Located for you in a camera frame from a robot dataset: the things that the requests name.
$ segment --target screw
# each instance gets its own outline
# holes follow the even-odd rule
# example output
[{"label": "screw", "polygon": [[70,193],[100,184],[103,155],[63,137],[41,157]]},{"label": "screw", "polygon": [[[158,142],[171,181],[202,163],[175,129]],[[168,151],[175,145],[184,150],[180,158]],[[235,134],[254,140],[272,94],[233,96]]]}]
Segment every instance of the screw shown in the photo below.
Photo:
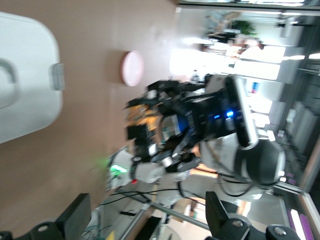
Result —
[{"label": "screw", "polygon": [[276,227],[274,228],[274,232],[275,232],[276,234],[278,234],[279,236],[287,235],[286,231],[283,230],[282,228],[278,227],[278,226],[276,226]]},{"label": "screw", "polygon": [[239,227],[242,227],[244,224],[240,220],[235,220],[232,222],[232,225],[239,228]]}]

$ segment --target green led light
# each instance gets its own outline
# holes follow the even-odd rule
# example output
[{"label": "green led light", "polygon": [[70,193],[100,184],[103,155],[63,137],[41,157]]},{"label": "green led light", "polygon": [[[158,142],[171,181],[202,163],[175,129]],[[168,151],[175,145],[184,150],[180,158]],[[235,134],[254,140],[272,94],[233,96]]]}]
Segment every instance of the green led light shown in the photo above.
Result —
[{"label": "green led light", "polygon": [[121,173],[126,173],[127,172],[127,169],[121,167],[121,166],[118,166],[118,165],[113,165],[111,168],[110,168],[110,171],[111,172],[121,172]]}]

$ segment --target blue light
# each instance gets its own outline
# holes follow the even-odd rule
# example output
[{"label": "blue light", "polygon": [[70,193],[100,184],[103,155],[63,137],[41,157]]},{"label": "blue light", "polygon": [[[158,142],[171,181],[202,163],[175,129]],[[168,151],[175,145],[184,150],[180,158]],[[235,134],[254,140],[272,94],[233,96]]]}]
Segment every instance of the blue light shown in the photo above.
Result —
[{"label": "blue light", "polygon": [[227,112],[226,112],[226,116],[227,116],[228,118],[232,117],[233,115],[234,115],[234,112],[233,112],[233,111],[227,111]]}]

